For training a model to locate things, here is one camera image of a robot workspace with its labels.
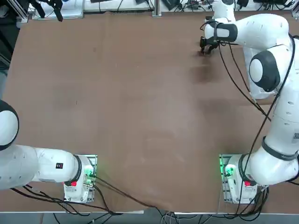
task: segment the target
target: black sticker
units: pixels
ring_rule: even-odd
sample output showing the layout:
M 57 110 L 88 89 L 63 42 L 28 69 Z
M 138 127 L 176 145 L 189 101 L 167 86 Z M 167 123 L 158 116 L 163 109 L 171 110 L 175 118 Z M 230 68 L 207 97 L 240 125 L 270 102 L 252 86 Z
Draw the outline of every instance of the black sticker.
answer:
M 64 167 L 63 163 L 56 163 L 56 169 L 62 169 Z

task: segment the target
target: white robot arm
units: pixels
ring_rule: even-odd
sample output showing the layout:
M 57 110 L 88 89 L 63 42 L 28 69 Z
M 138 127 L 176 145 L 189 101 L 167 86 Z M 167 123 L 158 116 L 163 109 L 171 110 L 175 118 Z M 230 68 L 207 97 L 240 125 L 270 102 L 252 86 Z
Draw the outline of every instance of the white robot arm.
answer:
M 266 92 L 277 92 L 294 60 L 274 110 L 271 127 L 260 148 L 249 158 L 234 155 L 226 166 L 228 184 L 234 203 L 249 203 L 257 185 L 272 185 L 297 177 L 299 171 L 299 76 L 295 63 L 299 60 L 299 41 L 289 37 L 285 18 L 274 14 L 257 14 L 236 21 L 234 1 L 216 3 L 213 18 L 208 18 L 203 53 L 210 53 L 219 42 L 230 42 L 258 50 L 249 66 L 251 80 Z
M 0 100 L 0 190 L 35 182 L 63 182 L 68 201 L 93 200 L 95 167 L 88 157 L 69 152 L 14 145 L 19 132 L 16 111 Z

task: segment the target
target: black cable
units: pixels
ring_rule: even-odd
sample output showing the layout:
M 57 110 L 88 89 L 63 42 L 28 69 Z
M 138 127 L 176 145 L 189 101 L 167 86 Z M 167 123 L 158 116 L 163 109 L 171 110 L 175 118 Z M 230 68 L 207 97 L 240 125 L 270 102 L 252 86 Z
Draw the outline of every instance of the black cable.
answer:
M 116 212 L 111 211 L 111 210 L 108 208 L 108 205 L 107 205 L 107 203 L 106 203 L 106 201 L 105 201 L 105 198 L 104 198 L 104 195 L 103 195 L 102 191 L 101 191 L 96 185 L 94 185 L 93 187 L 94 187 L 94 188 L 99 192 L 99 194 L 101 195 L 101 198 L 102 198 L 102 200 L 103 200 L 104 206 L 105 206 L 106 210 L 108 211 L 108 213 L 109 213 L 111 216 L 119 216 L 119 215 L 122 215 L 122 213 L 116 213 Z
M 295 41 L 294 41 L 294 38 L 292 37 L 291 34 L 289 34 L 289 37 L 290 37 L 290 39 L 291 39 L 291 41 L 292 41 L 292 56 L 291 56 L 290 64 L 289 64 L 288 70 L 287 70 L 287 72 L 286 72 L 286 74 L 285 74 L 285 78 L 284 78 L 284 80 L 283 80 L 283 82 L 282 82 L 282 84 L 281 84 L 281 87 L 279 88 L 279 90 L 278 90 L 278 92 L 277 92 L 277 95 L 275 96 L 275 98 L 274 98 L 272 104 L 270 105 L 270 108 L 269 108 L 269 110 L 268 110 L 268 112 L 267 112 L 267 116 L 264 118 L 264 120 L 263 120 L 263 122 L 262 122 L 262 125 L 261 125 L 260 129 L 258 130 L 258 132 L 257 132 L 257 134 L 256 134 L 256 137 L 254 138 L 254 141 L 253 141 L 253 143 L 252 143 L 251 149 L 250 149 L 250 151 L 249 151 L 249 153 L 248 153 L 248 157 L 247 157 L 247 160 L 246 160 L 246 163 L 245 163 L 244 173 L 245 173 L 245 171 L 246 171 L 246 168 L 247 168 L 247 165 L 248 165 L 250 156 L 251 156 L 251 154 L 252 154 L 254 145 L 255 145 L 255 143 L 256 143 L 256 141 L 257 141 L 257 139 L 258 139 L 258 137 L 259 137 L 259 135 L 260 135 L 260 133 L 261 133 L 261 131 L 262 131 L 262 129 L 263 129 L 265 123 L 266 123 L 267 117 L 269 116 L 269 114 L 270 114 L 270 112 L 271 112 L 273 106 L 275 105 L 275 102 L 277 101 L 278 97 L 280 96 L 280 93 L 281 93 L 281 91 L 282 91 L 282 89 L 283 89 L 283 87 L 284 87 L 284 85 L 285 85 L 285 82 L 286 82 L 288 76 L 289 76 L 289 73 L 290 73 L 290 70 L 291 70 L 291 67 L 292 67 L 292 64 L 293 64 L 293 61 L 294 61 L 294 57 L 295 57 Z M 238 215 L 238 210 L 239 210 L 239 208 L 240 208 L 240 204 L 241 204 L 243 182 L 244 182 L 244 180 L 242 179 L 242 183 L 241 183 L 241 191 L 240 191 L 240 197 L 239 197 L 240 200 L 239 200 L 238 207 L 237 207 L 237 211 L 236 211 L 235 215 Z
M 287 182 L 299 186 L 299 183 L 295 183 L 295 182 L 293 182 L 293 181 L 287 181 Z
M 230 72 L 228 71 L 228 67 L 226 66 L 226 64 L 225 64 L 225 61 L 224 61 L 224 58 L 223 58 L 223 55 L 222 55 L 222 52 L 221 52 L 221 49 L 220 49 L 220 45 L 219 45 L 219 53 L 220 53 L 220 57 L 221 57 L 221 60 L 222 60 L 222 62 L 223 62 L 223 65 L 224 65 L 224 67 L 225 67 L 225 69 L 226 69 L 226 72 L 228 73 L 228 76 L 229 76 L 229 78 L 230 78 L 230 80 L 233 82 L 233 84 L 235 85 L 235 87 L 238 89 L 238 91 L 255 107 L 255 108 L 257 108 L 259 111 L 261 111 L 260 110 L 260 108 L 254 103 L 254 102 L 252 102 L 251 101 L 251 99 L 249 99 L 247 96 L 246 96 L 246 94 L 241 90 L 241 88 L 238 86 L 238 84 L 235 82 L 235 80 L 233 79 L 233 77 L 231 76 L 231 74 L 230 74 Z
M 203 215 L 200 216 L 199 220 L 198 220 L 198 224 L 200 224 L 200 221 L 202 219 Z
M 45 16 L 45 17 L 40 17 L 40 16 L 38 16 L 37 14 L 35 14 L 35 12 L 34 11 L 32 11 L 32 9 L 29 7 L 28 8 L 36 17 L 38 17 L 38 18 L 41 18 L 41 19 L 44 19 L 44 18 L 47 18 L 47 17 L 49 17 L 50 15 L 52 15 L 53 14 L 53 12 L 54 12 L 54 10 L 49 14 L 49 15 L 47 15 L 47 16 Z
M 231 44 L 228 43 L 228 45 L 229 45 L 229 49 L 230 49 L 230 54 L 232 55 L 232 58 L 233 58 L 234 63 L 235 63 L 235 65 L 236 65 L 236 67 L 237 67 L 237 69 L 238 69 L 238 71 L 239 71 L 239 73 L 240 73 L 240 76 L 241 76 L 241 78 L 242 78 L 242 80 L 243 80 L 243 83 L 244 83 L 244 85 L 245 85 L 245 87 L 246 87 L 248 93 L 250 93 L 249 87 L 247 86 L 246 81 L 245 81 L 245 79 L 244 79 L 244 76 L 243 76 L 243 74 L 242 74 L 242 72 L 241 72 L 241 70 L 240 70 L 240 68 L 239 68 L 239 66 L 238 66 L 237 61 L 235 60 L 235 56 L 234 56 L 234 53 L 233 53 Z M 262 109 L 262 107 L 261 107 L 257 102 L 255 102 L 255 105 L 256 105 L 256 108 L 257 108 L 260 112 L 262 112 L 262 114 L 263 114 L 264 116 L 266 116 L 266 112 Z
M 101 224 L 104 224 L 106 222 L 108 222 L 109 219 L 111 219 L 112 216 L 109 216 L 104 222 L 102 222 Z
M 112 184 L 108 183 L 107 181 L 105 181 L 105 180 L 103 180 L 103 179 L 99 178 L 98 176 L 95 176 L 95 175 L 90 175 L 90 177 L 95 177 L 95 178 L 97 178 L 98 180 L 102 181 L 103 183 L 105 183 L 105 184 L 106 184 L 106 185 L 108 185 L 109 187 L 111 187 L 111 188 L 113 188 L 113 189 L 117 190 L 117 191 L 118 191 L 120 194 L 122 194 L 123 196 L 126 196 L 126 197 L 128 197 L 128 198 L 132 199 L 133 201 L 135 201 L 135 202 L 137 202 L 137 203 L 139 203 L 139 204 L 143 205 L 143 206 L 146 206 L 146 207 L 149 207 L 149 208 L 155 208 L 155 209 L 157 209 L 157 210 L 158 210 L 158 212 L 160 213 L 160 215 L 163 217 L 162 213 L 160 212 L 160 210 L 159 210 L 159 209 L 158 209 L 156 206 L 153 206 L 153 205 L 150 205 L 150 204 L 144 203 L 144 202 L 142 202 L 142 201 L 140 201 L 140 200 L 138 200 L 138 199 L 136 199 L 136 198 L 132 197 L 131 195 L 129 195 L 129 194 L 127 194 L 127 193 L 125 193 L 125 192 L 124 192 L 124 191 L 122 191 L 122 190 L 119 190 L 118 188 L 116 188 L 116 187 L 115 187 L 115 186 L 113 186 Z
M 39 191 L 41 194 L 38 194 L 38 193 L 35 193 L 35 192 L 33 192 L 32 190 L 30 190 L 30 189 L 28 189 L 27 187 L 29 187 L 29 188 L 31 188 L 32 189 L 32 187 L 30 186 L 30 185 L 26 185 L 26 186 L 23 186 L 23 188 L 25 189 L 25 190 L 27 190 L 28 192 L 30 192 L 31 194 L 33 194 L 33 195 L 36 195 L 36 196 L 40 196 L 40 197 L 45 197 L 45 198 L 49 198 L 49 199 L 51 199 L 52 201 L 57 201 L 56 203 L 60 206 L 60 207 L 62 207 L 63 209 L 65 209 L 68 213 L 70 213 L 70 214 L 72 214 L 72 215 L 80 215 L 80 216 L 89 216 L 90 214 L 81 214 L 80 212 L 78 212 L 72 205 L 70 205 L 69 204 L 69 202 L 65 202 L 65 201 L 63 201 L 63 200 L 61 200 L 61 199 L 59 199 L 59 198 L 53 198 L 53 197 L 50 197 L 49 195 L 47 195 L 46 193 L 44 193 L 44 192 L 42 192 L 42 191 Z M 61 205 L 61 203 L 64 203 L 64 204 L 66 204 L 66 205 L 68 205 L 68 206 L 70 206 L 74 211 L 75 211 L 75 213 L 72 213 L 72 212 L 70 212 L 66 207 L 64 207 L 63 205 Z
M 277 4 L 275 4 L 275 6 L 276 6 L 276 8 L 278 8 L 279 10 L 283 10 L 283 9 L 285 9 L 285 7 L 284 7 L 284 8 L 279 8 Z
M 209 0 L 206 0 L 207 1 L 207 3 L 209 4 L 209 8 L 212 10 L 212 12 L 214 11 L 213 10 L 213 6 L 211 5 L 211 3 L 209 2 Z
M 120 9 L 120 6 L 121 6 L 121 4 L 122 4 L 122 1 L 123 1 L 123 0 L 121 0 L 119 6 L 117 7 L 117 12 L 118 12 L 118 10 Z
M 198 7 L 199 7 L 199 8 L 202 8 L 202 9 L 206 12 L 205 8 L 203 8 L 202 6 L 198 5 Z
M 261 7 L 263 7 L 263 3 L 261 4 L 261 6 L 257 9 L 257 11 L 259 11 L 261 9 Z
M 148 6 L 149 6 L 150 11 L 152 11 L 152 8 L 151 8 L 151 6 L 150 6 L 149 0 L 145 0 L 145 1 L 146 1 L 146 3 L 147 3 Z
M 88 223 L 86 223 L 86 224 L 94 223 L 96 220 L 98 220 L 98 219 L 100 219 L 100 218 L 102 218 L 102 217 L 104 217 L 104 216 L 106 216 L 106 215 L 109 215 L 109 213 L 106 213 L 106 214 L 104 214 L 104 215 L 101 215 L 101 216 L 99 216 L 99 217 L 93 219 L 92 221 L 90 221 L 90 222 L 88 222 Z
M 182 6 L 182 2 L 183 2 L 184 0 L 181 0 L 181 2 L 178 4 L 178 6 L 176 7 L 176 9 L 173 11 L 173 12 L 176 12 L 176 10 L 179 8 L 179 7 L 181 7 Z
M 177 217 L 177 220 L 180 220 L 180 219 L 194 219 L 196 218 L 198 215 L 194 215 L 194 216 L 191 216 L 191 217 Z
M 54 218 L 55 218 L 56 222 L 57 222 L 58 224 L 60 224 L 60 222 L 58 221 L 58 219 L 57 219 L 55 213 L 53 213 L 53 215 L 54 215 Z
M 43 198 L 39 198 L 39 197 L 34 197 L 34 196 L 31 196 L 31 195 L 28 195 L 28 194 L 25 194 L 24 192 L 21 192 L 15 188 L 11 188 L 11 190 L 13 190 L 14 192 L 24 196 L 24 197 L 27 197 L 27 198 L 31 198 L 31 199 L 35 199 L 35 200 L 39 200 L 39 201 L 43 201 L 43 202 L 50 202 L 50 203 L 56 203 L 55 201 L 50 201 L 50 200 L 47 200 L 47 199 L 43 199 Z M 95 205 L 90 205 L 90 204 L 86 204 L 86 203 L 78 203 L 78 202 L 67 202 L 68 204 L 79 204 L 79 205 L 83 205 L 83 206 L 86 206 L 86 207 L 90 207 L 90 208 L 95 208 L 95 209 L 101 209 L 101 210 L 105 210 L 105 208 L 102 208 L 100 206 L 95 206 Z

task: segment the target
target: red button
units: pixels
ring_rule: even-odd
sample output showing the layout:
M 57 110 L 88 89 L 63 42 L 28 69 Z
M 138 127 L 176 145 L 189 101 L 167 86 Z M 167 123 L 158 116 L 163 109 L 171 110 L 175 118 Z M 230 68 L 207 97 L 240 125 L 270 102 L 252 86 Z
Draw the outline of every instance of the red button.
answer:
M 245 186 L 250 186 L 250 182 L 249 181 L 244 181 Z

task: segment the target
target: brown table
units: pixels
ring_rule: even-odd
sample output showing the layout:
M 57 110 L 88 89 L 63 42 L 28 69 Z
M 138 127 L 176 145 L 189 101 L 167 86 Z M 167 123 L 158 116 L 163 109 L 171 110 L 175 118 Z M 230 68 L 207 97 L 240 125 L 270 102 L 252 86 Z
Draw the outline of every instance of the brown table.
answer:
M 280 13 L 298 34 L 291 14 Z M 263 116 L 233 86 L 218 50 L 199 56 L 206 15 L 30 21 L 20 31 L 4 94 L 20 117 L 17 143 L 97 154 L 99 175 L 144 202 L 172 211 L 216 212 L 218 155 L 247 152 Z M 228 47 L 222 50 L 243 87 Z M 234 48 L 234 54 L 245 74 L 242 49 Z M 36 185 L 63 197 L 62 184 Z M 102 189 L 112 210 L 144 209 Z M 271 186 L 263 212 L 299 213 L 297 192 L 291 184 Z M 0 198 L 1 211 L 61 210 L 10 190 Z M 94 204 L 102 205 L 98 195 Z M 225 208 L 221 198 L 220 211 L 234 209 Z

